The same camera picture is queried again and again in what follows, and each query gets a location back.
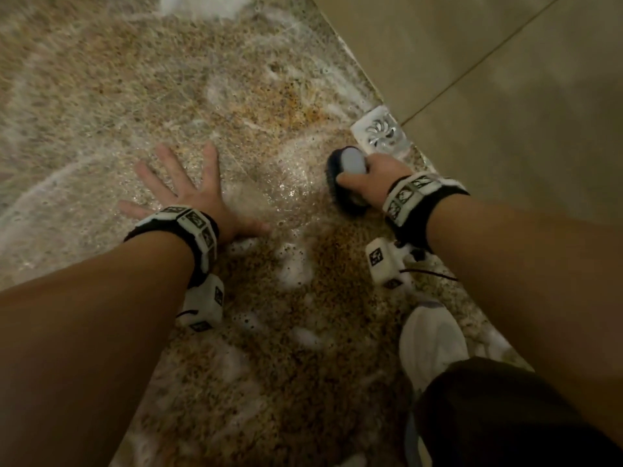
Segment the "person's right forearm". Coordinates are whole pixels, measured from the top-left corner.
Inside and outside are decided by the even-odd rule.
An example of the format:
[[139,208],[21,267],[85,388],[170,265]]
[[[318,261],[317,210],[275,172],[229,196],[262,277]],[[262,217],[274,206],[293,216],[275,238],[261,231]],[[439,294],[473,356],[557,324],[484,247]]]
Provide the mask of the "person's right forearm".
[[623,449],[623,228],[453,195],[426,232],[494,327]]

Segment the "dark scrub brush grey handle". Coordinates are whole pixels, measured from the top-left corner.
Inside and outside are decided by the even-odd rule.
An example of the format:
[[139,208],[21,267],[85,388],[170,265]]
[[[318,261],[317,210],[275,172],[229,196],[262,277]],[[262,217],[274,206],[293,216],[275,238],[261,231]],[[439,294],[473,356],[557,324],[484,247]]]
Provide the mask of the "dark scrub brush grey handle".
[[366,174],[366,155],[354,146],[334,150],[326,161],[325,176],[329,193],[340,211],[350,217],[361,217],[370,208],[360,194],[342,187],[337,182],[339,174]]

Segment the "square metal floor drain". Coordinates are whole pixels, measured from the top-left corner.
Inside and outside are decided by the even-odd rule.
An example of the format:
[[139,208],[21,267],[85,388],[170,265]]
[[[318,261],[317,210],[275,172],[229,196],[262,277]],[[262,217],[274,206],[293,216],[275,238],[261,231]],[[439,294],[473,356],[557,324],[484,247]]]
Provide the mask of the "square metal floor drain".
[[411,150],[411,141],[383,104],[355,121],[350,131],[358,147],[367,155],[379,153],[404,159]]

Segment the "black white marker wristband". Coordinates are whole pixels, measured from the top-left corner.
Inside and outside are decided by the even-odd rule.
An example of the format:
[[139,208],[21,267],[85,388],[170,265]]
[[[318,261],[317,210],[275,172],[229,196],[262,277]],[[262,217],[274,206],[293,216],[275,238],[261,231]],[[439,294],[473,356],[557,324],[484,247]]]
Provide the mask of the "black white marker wristband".
[[217,259],[219,227],[208,214],[187,205],[168,206],[139,221],[124,242],[149,232],[176,235],[190,248],[194,268],[187,289],[204,284]]
[[401,177],[391,186],[383,203],[385,221],[398,242],[432,254],[426,234],[427,223],[434,208],[454,195],[470,194],[457,180],[432,172]]

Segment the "person's left hand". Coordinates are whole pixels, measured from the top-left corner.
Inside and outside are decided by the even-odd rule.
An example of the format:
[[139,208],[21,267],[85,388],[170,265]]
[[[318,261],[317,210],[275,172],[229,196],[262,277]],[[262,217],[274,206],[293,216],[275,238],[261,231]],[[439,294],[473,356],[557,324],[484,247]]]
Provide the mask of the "person's left hand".
[[164,209],[173,205],[187,205],[198,209],[214,219],[219,227],[219,243],[228,244],[236,241],[234,231],[238,220],[258,220],[244,217],[232,211],[222,198],[219,153],[212,142],[203,150],[201,182],[195,190],[187,194],[177,194],[144,162],[135,164],[135,173],[139,181],[149,190],[157,203]]

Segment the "person's right hand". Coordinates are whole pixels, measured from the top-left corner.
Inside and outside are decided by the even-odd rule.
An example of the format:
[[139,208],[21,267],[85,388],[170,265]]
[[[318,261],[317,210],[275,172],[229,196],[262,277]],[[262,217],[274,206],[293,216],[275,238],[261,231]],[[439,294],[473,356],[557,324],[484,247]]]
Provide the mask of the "person's right hand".
[[383,205],[395,183],[414,175],[406,164],[388,154],[371,154],[366,157],[367,174],[371,175],[371,189],[367,194],[360,194],[370,206],[382,211]]

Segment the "person's left forearm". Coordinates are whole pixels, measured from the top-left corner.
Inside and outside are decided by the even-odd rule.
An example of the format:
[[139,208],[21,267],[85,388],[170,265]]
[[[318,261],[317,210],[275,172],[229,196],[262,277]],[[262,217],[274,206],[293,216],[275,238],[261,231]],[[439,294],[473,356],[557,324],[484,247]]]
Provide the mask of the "person's left forearm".
[[0,467],[109,465],[193,269],[150,232],[0,292]]

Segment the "black trouser leg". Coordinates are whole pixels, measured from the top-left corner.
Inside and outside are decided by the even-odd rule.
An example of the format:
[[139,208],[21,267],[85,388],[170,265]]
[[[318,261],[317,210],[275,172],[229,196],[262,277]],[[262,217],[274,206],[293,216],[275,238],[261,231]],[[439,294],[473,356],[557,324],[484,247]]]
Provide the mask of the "black trouser leg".
[[623,467],[623,449],[535,373],[474,357],[413,408],[433,467]]

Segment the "white sneaker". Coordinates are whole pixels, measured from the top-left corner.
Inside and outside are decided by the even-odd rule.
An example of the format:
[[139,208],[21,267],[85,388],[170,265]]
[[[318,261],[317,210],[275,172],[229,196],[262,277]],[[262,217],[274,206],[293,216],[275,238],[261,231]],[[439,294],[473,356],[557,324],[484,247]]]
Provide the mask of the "white sneaker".
[[409,314],[399,338],[399,360],[415,393],[423,393],[450,365],[469,359],[456,319],[438,301],[423,301]]

